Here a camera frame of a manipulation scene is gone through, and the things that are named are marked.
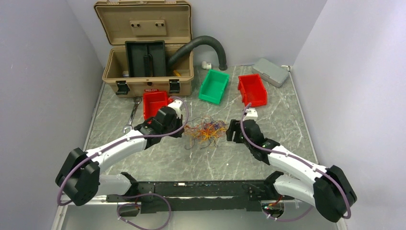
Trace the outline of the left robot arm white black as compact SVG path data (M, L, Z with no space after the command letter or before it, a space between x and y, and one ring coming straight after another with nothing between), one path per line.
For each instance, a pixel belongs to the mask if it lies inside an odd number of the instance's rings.
M104 195L134 200L137 181L130 174L104 175L103 172L128 156L158 144L164 137L180 138L185 126L183 120L187 120L182 115L182 106L180 100L175 100L116 140L94 149L72 150L55 179L59 186L58 205L82 206L95 196Z

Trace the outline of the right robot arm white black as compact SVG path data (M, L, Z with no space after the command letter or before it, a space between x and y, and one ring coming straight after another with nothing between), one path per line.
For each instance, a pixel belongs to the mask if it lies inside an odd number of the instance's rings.
M265 138L252 119L232 119L226 139L244 144L256 160L279 168L264 180L266 197L293 197L331 222L350 218L350 208L358 198L340 167L318 165L290 152L279 142Z

